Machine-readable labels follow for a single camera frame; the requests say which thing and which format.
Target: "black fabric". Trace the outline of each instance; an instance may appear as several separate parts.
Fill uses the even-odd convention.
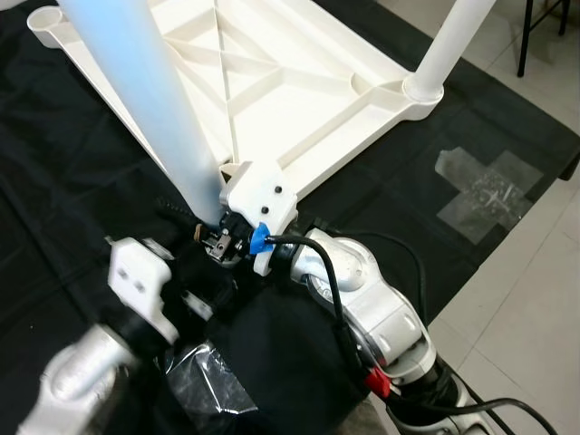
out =
[[[369,0],[317,3],[412,70],[430,39]],[[154,199],[182,205],[163,173],[60,50],[25,26],[46,5],[0,13],[0,427],[13,433],[32,408],[38,376],[105,305],[106,235],[173,240]],[[457,191],[433,171],[441,150],[465,148],[485,164],[511,150],[544,177],[536,201],[579,152],[557,121],[465,62],[429,118],[404,122],[300,204],[338,227],[389,232],[423,257],[433,317],[507,232],[477,246],[436,218]],[[395,246],[365,239],[387,280],[412,301],[413,263]],[[208,326],[261,409],[229,433],[325,433],[362,397],[342,376],[327,315],[298,287],[254,289],[237,314]],[[163,382],[137,385],[110,433],[194,433]]]

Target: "floor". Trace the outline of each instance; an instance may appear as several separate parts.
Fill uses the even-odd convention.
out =
[[[379,3],[434,36],[454,2]],[[544,2],[535,3],[541,13]],[[548,17],[519,79],[525,4],[498,0],[464,57],[580,135],[580,30],[558,37],[559,21]],[[522,399],[560,435],[580,433],[579,209],[577,171],[555,182],[430,326],[440,354],[479,395]],[[499,414],[517,434],[545,434],[522,411]]]

